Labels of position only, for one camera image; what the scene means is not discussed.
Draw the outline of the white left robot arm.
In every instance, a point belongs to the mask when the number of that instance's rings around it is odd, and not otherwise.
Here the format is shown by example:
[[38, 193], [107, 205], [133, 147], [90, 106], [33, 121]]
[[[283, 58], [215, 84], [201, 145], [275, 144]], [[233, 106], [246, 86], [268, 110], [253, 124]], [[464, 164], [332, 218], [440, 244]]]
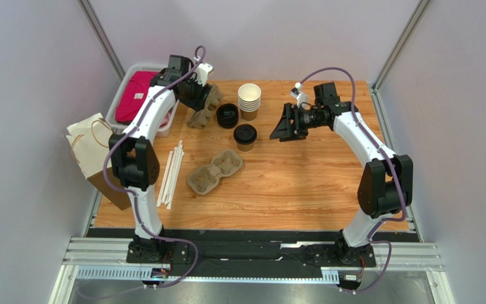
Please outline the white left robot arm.
[[135, 218], [135, 235], [130, 243], [134, 255], [161, 260], [169, 241], [161, 234], [163, 224], [156, 209], [155, 183], [160, 165], [153, 142], [163, 119], [177, 101], [200, 111], [210, 85], [208, 76], [213, 67], [203, 55], [194, 59], [171, 55], [168, 66], [149, 81], [146, 99], [138, 114], [122, 134], [109, 138], [109, 153], [105, 159], [121, 186], [113, 189], [128, 194]]

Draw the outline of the cardboard cup carrier tray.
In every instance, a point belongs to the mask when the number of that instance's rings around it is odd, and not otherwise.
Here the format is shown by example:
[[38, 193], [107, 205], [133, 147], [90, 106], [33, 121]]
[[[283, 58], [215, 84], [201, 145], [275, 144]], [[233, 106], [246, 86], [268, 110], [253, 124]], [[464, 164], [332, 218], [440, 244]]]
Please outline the cardboard cup carrier tray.
[[205, 126], [208, 124], [209, 120], [213, 116], [214, 112], [216, 111], [216, 108], [220, 104], [220, 101], [224, 97], [216, 84], [208, 84], [206, 88], [209, 89], [209, 92], [205, 99], [204, 108], [202, 110], [195, 111], [192, 115], [188, 117], [186, 124], [189, 128], [205, 128]]

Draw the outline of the brown paper bag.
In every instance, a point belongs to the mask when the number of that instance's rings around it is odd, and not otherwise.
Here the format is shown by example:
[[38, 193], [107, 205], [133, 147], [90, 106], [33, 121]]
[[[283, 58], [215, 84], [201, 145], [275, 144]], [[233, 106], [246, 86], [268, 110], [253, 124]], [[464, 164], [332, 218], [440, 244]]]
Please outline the brown paper bag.
[[108, 141], [112, 128], [100, 113], [69, 125], [66, 138], [72, 149], [72, 157], [82, 174], [105, 198], [120, 210], [131, 207], [128, 194], [114, 190], [103, 175], [104, 161], [109, 152]]

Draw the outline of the brown paper coffee cup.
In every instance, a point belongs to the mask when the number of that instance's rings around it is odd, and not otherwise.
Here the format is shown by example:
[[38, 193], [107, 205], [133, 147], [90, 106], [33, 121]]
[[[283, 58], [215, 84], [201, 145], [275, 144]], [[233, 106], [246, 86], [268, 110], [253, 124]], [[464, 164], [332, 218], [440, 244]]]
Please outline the brown paper coffee cup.
[[237, 143], [237, 148], [241, 151], [241, 152], [244, 152], [244, 153], [247, 153], [247, 152], [250, 152], [254, 147], [254, 143], [249, 143], [249, 144], [241, 144], [241, 143]]

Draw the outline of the single cardboard cup carrier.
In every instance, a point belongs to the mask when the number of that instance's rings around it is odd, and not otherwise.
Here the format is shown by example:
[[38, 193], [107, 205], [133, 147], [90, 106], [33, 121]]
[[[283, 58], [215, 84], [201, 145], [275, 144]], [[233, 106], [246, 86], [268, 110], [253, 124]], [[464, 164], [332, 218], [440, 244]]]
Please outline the single cardboard cup carrier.
[[187, 176], [190, 188], [199, 195], [210, 193], [222, 178], [230, 177], [243, 166], [243, 159], [232, 149], [212, 157], [208, 165], [197, 167]]

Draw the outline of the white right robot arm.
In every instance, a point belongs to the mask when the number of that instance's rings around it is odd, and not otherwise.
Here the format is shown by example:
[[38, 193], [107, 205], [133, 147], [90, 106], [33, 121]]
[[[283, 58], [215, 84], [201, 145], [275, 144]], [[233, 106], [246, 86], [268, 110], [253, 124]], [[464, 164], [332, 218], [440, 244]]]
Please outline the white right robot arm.
[[308, 96], [298, 82], [290, 95], [297, 103], [286, 103], [282, 116], [270, 134], [271, 140], [296, 141], [309, 129], [328, 127], [340, 136], [363, 167], [357, 191], [359, 210], [336, 240], [339, 251], [348, 253], [368, 246], [377, 229], [411, 203], [413, 162], [384, 145], [368, 128], [354, 101], [340, 100], [335, 83], [313, 88], [315, 102], [308, 109]]

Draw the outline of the black plastic cup lid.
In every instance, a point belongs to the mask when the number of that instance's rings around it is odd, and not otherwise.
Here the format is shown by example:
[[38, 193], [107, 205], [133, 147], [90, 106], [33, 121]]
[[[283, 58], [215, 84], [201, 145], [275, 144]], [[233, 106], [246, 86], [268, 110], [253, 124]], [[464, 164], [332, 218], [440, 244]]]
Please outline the black plastic cup lid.
[[242, 124], [234, 129], [234, 139], [238, 144], [252, 144], [257, 136], [256, 128], [250, 124]]

